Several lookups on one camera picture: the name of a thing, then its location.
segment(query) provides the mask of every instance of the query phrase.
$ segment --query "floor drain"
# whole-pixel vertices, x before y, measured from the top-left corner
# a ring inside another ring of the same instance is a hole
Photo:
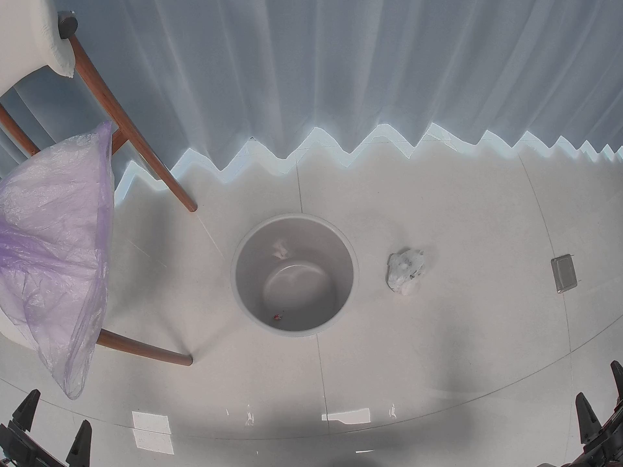
[[[551,269],[554,271],[554,281],[556,281],[558,293],[577,287],[576,269],[573,267],[573,260],[570,254],[554,258],[551,261]]]

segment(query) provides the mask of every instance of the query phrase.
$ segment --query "crumpled plastic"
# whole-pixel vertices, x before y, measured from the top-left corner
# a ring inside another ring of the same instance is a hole
[[[408,296],[415,291],[418,277],[424,271],[424,251],[409,249],[392,254],[387,264],[387,285],[392,291]]]
[[[0,307],[70,399],[82,393],[106,311],[111,141],[102,123],[0,181]]]

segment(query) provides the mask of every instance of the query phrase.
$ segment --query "curtain fold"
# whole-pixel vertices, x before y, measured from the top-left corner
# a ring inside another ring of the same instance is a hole
[[[55,2],[168,167],[190,147],[222,169],[250,137],[286,158],[315,126],[348,152],[379,123],[623,144],[623,0]],[[105,119],[49,70],[0,102],[41,146]],[[20,158],[0,136],[0,173]]]

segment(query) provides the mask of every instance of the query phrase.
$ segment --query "crumpled plastic bag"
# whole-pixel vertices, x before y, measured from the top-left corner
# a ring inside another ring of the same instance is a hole
[[[0,181],[0,307],[71,399],[106,311],[111,132],[106,122],[68,138]]]
[[[387,285],[392,291],[407,296],[413,293],[424,271],[424,251],[409,249],[402,254],[392,254],[387,264]]]

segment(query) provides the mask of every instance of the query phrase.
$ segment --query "floor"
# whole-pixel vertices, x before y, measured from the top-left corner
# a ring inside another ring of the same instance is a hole
[[[620,155],[530,137],[474,147],[435,127],[415,149],[387,125],[373,135],[356,157],[322,143],[280,162],[251,141],[226,182],[191,164],[193,214],[135,178],[115,210],[104,327],[193,365],[97,347],[69,401],[33,352],[0,338],[0,421],[36,387],[33,436],[64,459],[88,418],[96,467],[573,460],[575,394],[604,421],[609,364],[623,361]],[[348,311],[304,338],[251,322],[229,282],[240,239],[288,212],[337,226],[360,267]],[[409,297],[385,285],[405,246],[427,261]],[[557,294],[549,262],[565,253],[580,282]],[[169,430],[133,412],[167,416]]]

